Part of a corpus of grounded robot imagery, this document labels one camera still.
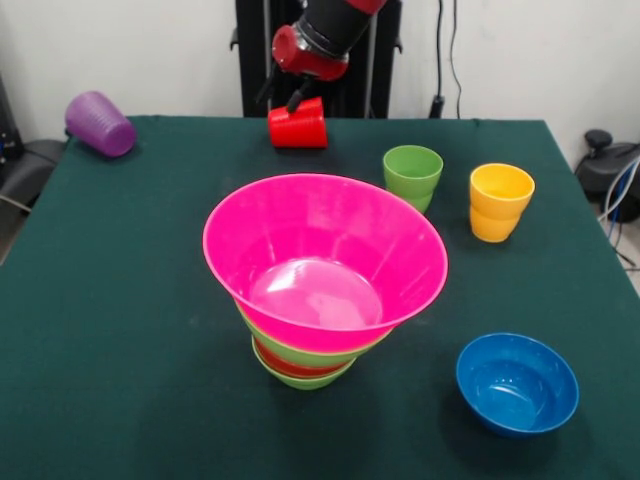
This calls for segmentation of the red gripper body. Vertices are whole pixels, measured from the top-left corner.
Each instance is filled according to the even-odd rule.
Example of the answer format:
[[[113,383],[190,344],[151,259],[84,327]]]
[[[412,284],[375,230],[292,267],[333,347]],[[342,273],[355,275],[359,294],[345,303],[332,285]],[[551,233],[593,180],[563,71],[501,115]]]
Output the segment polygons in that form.
[[[272,57],[285,73],[331,82],[340,79],[349,64],[349,54],[331,57],[313,47],[297,25],[281,26],[272,40]]]

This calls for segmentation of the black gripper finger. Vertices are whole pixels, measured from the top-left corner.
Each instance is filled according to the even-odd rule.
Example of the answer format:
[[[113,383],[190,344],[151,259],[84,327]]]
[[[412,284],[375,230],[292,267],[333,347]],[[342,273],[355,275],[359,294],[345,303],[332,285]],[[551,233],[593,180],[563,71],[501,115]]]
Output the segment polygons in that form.
[[[273,95],[274,82],[275,82],[276,75],[277,75],[277,71],[274,69],[271,69],[270,73],[265,79],[265,82],[263,83],[260,90],[256,94],[256,97],[255,97],[256,104],[261,104],[264,101],[269,101],[271,99]]]
[[[312,80],[306,79],[291,95],[287,104],[286,110],[289,114],[294,114],[299,108],[301,102],[305,99],[306,93],[312,86]]]

